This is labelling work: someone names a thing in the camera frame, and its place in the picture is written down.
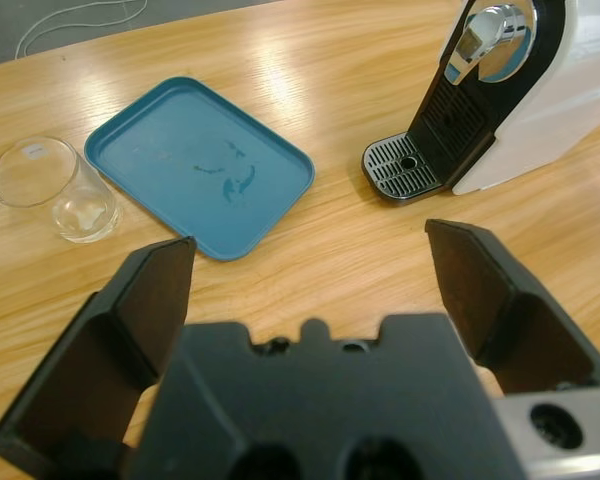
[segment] chrome handle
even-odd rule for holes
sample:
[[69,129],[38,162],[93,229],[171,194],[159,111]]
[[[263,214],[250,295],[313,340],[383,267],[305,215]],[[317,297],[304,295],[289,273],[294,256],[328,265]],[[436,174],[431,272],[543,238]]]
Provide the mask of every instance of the chrome handle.
[[444,76],[458,85],[492,50],[523,37],[526,30],[525,16],[515,5],[485,8],[467,22]]

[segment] tray rim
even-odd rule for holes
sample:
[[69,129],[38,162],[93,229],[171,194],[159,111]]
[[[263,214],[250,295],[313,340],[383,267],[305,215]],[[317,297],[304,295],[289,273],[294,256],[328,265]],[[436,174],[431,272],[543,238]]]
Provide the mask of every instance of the tray rim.
[[[180,228],[176,227],[167,218],[164,218],[162,214],[158,213],[156,211],[156,209],[154,209],[150,205],[148,205],[147,202],[145,202],[144,200],[141,200],[140,198],[138,198],[134,194],[132,194],[124,184],[121,184],[117,180],[112,178],[106,170],[103,170],[101,168],[101,165],[99,163],[94,162],[90,158],[91,157],[90,153],[93,150],[96,150],[96,147],[100,142],[105,141],[105,139],[107,137],[113,135],[113,133],[115,133],[118,130],[118,128],[120,127],[121,124],[127,123],[130,119],[137,117],[138,113],[136,113],[136,115],[129,116],[129,119],[125,119],[123,122],[119,122],[118,124],[116,124],[116,120],[120,121],[120,119],[123,118],[125,116],[125,114],[128,114],[129,110],[133,109],[138,104],[140,104],[143,100],[145,100],[145,97],[147,97],[148,95],[150,95],[156,91],[159,91],[161,89],[165,89],[165,91],[166,91],[169,88],[170,84],[172,84],[172,83],[177,84],[177,83],[182,83],[182,82],[190,83],[195,88],[202,88],[203,90],[206,91],[206,93],[211,94],[212,96],[215,96],[223,104],[222,105],[223,107],[228,107],[230,109],[237,110],[239,114],[246,117],[246,119],[249,120],[250,122],[252,122],[256,127],[265,131],[265,133],[267,133],[268,135],[273,136],[274,138],[276,138],[276,140],[280,141],[280,143],[282,144],[282,146],[284,148],[288,148],[288,149],[294,151],[297,154],[297,157],[300,160],[302,160],[303,163],[307,167],[309,178],[308,178],[306,184],[303,186],[303,188],[298,192],[298,194],[289,201],[288,206],[286,206],[284,208],[284,210],[282,211],[282,213],[279,216],[275,216],[272,219],[272,221],[264,224],[262,229],[260,229],[258,231],[258,233],[255,235],[254,239],[251,242],[249,242],[249,244],[247,244],[244,248],[235,252],[232,255],[222,254],[222,253],[216,251],[214,248],[207,245],[206,242],[200,241],[195,236],[195,232],[185,232],[185,231],[182,231]],[[87,137],[85,144],[84,144],[84,156],[85,156],[85,159],[87,160],[87,162],[89,163],[89,165],[91,165],[93,168],[95,168],[98,172],[100,172],[102,175],[104,175],[109,181],[111,181],[114,185],[116,185],[120,190],[122,190],[122,192],[124,192],[132,201],[136,202],[137,204],[142,206],[145,210],[147,210],[149,213],[151,213],[151,215],[153,215],[154,218],[156,218],[158,221],[160,221],[161,223],[163,223],[164,225],[169,227],[171,230],[175,231],[176,233],[178,233],[179,235],[181,235],[183,237],[193,236],[194,238],[196,238],[196,241],[198,242],[198,248],[203,253],[205,253],[207,256],[209,256],[213,259],[220,260],[220,261],[237,260],[239,258],[242,258],[242,257],[248,255],[264,239],[264,237],[267,235],[267,233],[273,227],[275,227],[275,225],[282,219],[282,217],[284,217],[289,212],[289,210],[291,210],[291,208],[293,208],[293,206],[298,202],[298,200],[302,197],[302,195],[304,195],[306,193],[306,191],[309,189],[309,187],[311,187],[311,185],[313,184],[313,181],[315,179],[315,166],[314,166],[313,162],[311,161],[311,158],[304,151],[300,150],[298,147],[296,147],[294,144],[289,142],[287,139],[285,139],[284,137],[282,137],[281,135],[276,133],[271,128],[267,127],[265,124],[263,124],[262,122],[257,120],[255,117],[253,117],[249,113],[245,112],[243,109],[241,109],[236,104],[234,104],[233,102],[226,99],[223,95],[219,94],[218,92],[216,92],[215,90],[210,88],[205,83],[201,82],[200,80],[196,80],[195,78],[187,77],[187,76],[175,76],[175,77],[170,77],[170,78],[167,78],[167,79],[161,81],[160,83],[158,83],[157,85],[155,85],[154,87],[152,87],[151,89],[149,89],[148,91],[146,91],[145,93],[140,95],[133,102],[131,102],[126,107],[124,107],[122,110],[120,110],[118,113],[113,115],[111,118],[106,120],[102,125],[100,125],[98,128],[96,128]]]

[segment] screw hole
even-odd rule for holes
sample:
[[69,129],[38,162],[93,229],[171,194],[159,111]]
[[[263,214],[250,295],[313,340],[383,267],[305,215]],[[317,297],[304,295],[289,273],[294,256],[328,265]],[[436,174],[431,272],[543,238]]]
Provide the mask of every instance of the screw hole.
[[255,345],[254,350],[260,355],[272,356],[282,355],[291,347],[291,341],[287,337],[276,337],[263,345]]
[[402,165],[402,168],[404,168],[405,170],[412,169],[416,166],[416,164],[416,159],[413,157],[405,157],[402,160],[400,160],[400,165]]
[[347,340],[342,343],[342,350],[348,353],[367,353],[369,344],[362,340]]
[[229,480],[300,480],[300,467],[286,448],[261,445],[235,465]]
[[347,464],[346,480],[421,480],[415,460],[397,442],[367,439],[356,446]]
[[545,403],[533,407],[531,423],[538,434],[554,447],[573,450],[584,441],[582,429],[575,419],[556,405]]

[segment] gray floor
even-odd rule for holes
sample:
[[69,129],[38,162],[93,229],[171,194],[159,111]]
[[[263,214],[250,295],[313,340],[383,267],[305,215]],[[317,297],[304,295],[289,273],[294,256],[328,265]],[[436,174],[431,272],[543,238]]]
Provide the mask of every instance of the gray floor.
[[[56,10],[93,1],[0,0],[0,63],[13,59],[18,41],[38,20]],[[140,16],[123,24],[99,28],[65,28],[43,35],[29,47],[29,55],[134,28],[271,1],[274,0],[148,0],[147,9]],[[143,0],[137,0],[126,4],[99,5],[68,12],[45,22],[32,35],[35,32],[66,23],[106,23],[120,20],[133,14],[142,5]]]

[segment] glass rim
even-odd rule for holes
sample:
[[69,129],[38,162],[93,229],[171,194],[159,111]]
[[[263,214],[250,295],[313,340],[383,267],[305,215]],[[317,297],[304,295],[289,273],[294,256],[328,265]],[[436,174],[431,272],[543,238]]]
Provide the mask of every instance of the glass rim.
[[64,140],[62,140],[60,138],[57,138],[57,137],[44,136],[44,135],[36,135],[36,136],[33,136],[33,137],[27,137],[27,138],[23,138],[22,140],[18,140],[16,143],[14,143],[8,149],[6,149],[4,152],[2,152],[2,154],[0,155],[0,162],[5,158],[6,155],[8,155],[9,153],[11,153],[19,145],[22,145],[23,143],[26,143],[26,142],[40,140],[40,139],[42,139],[42,140],[53,140],[53,141],[59,142],[59,143],[61,143],[64,146],[66,146],[66,147],[69,148],[69,151],[71,151],[71,153],[73,154],[73,171],[71,172],[71,175],[69,176],[69,178],[67,179],[67,181],[64,183],[64,185],[56,193],[54,193],[53,195],[51,195],[48,198],[45,198],[43,200],[40,200],[40,201],[37,201],[37,202],[33,202],[33,203],[22,204],[22,203],[11,203],[7,199],[5,199],[2,195],[0,195],[0,203],[2,203],[3,205],[6,205],[7,207],[12,207],[12,208],[32,208],[32,207],[39,207],[40,205],[44,205],[48,201],[53,200],[58,195],[60,195],[69,186],[69,184],[73,181],[73,179],[76,177],[76,175],[78,173],[78,165],[79,165],[78,152],[76,152],[76,149],[73,148],[73,146],[70,143],[65,142]]

